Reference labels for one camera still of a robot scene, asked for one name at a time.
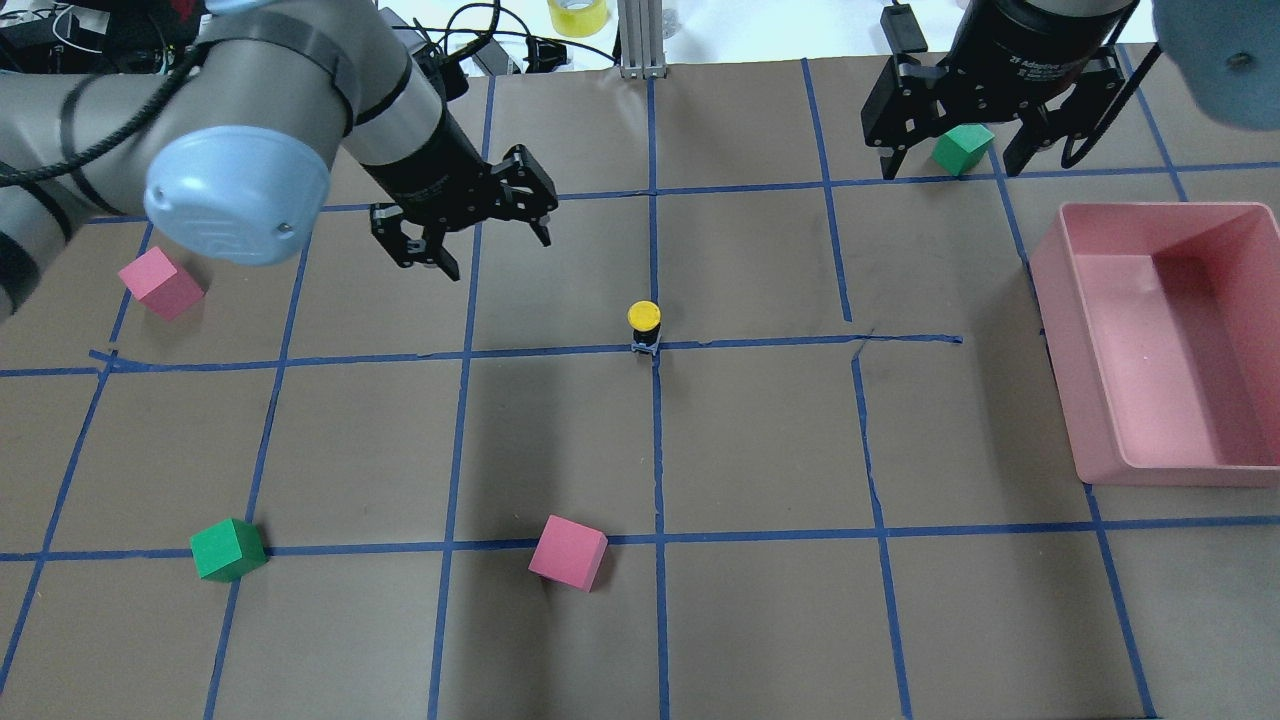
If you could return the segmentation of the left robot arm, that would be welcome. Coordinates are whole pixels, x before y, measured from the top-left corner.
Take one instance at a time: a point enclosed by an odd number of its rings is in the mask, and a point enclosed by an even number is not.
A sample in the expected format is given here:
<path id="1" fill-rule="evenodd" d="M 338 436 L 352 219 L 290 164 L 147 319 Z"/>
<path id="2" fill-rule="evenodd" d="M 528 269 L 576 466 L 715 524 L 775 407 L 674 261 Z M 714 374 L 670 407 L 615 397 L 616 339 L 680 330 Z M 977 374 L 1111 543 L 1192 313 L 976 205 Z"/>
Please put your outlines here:
<path id="1" fill-rule="evenodd" d="M 369 1 L 210 1 L 166 74 L 3 77 L 3 315 L 96 217 L 143 215 L 183 249 L 262 266 L 311 238 L 339 151 L 387 193 L 371 232 L 453 281 L 445 237 L 486 220 L 550 245 L 559 199 L 530 150 L 489 163 Z"/>

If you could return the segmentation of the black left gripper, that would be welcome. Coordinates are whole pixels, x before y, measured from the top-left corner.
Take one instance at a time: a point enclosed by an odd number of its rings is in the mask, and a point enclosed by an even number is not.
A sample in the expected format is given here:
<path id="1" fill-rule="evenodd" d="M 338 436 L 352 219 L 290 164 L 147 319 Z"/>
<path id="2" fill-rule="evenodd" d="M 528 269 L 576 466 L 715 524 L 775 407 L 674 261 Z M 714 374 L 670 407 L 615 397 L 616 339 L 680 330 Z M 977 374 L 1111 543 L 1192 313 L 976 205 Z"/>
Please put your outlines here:
<path id="1" fill-rule="evenodd" d="M 389 197 L 370 206 L 370 232 L 399 266 L 435 268 L 458 282 L 460 264 L 445 237 L 489 219 L 525 223 L 543 247 L 552 245 L 549 215 L 559 197 L 525 145 L 492 164 L 448 111 L 433 129 L 410 119 L 401 135 L 362 117 L 355 158 Z"/>

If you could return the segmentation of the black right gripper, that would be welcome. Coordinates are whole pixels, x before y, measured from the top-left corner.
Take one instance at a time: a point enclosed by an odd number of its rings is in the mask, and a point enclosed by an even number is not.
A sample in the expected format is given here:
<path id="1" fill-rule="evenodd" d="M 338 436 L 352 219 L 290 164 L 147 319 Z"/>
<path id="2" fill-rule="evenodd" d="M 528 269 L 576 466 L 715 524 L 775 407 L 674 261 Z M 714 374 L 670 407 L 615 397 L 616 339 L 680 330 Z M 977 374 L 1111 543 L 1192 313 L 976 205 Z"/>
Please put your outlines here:
<path id="1" fill-rule="evenodd" d="M 1007 177 L 1059 140 L 1089 149 L 1139 85 L 1117 59 L 1134 1 L 970 1 L 950 50 L 890 56 L 865 100 L 863 138 L 893 181 L 908 152 L 961 124 L 1019 122 Z"/>

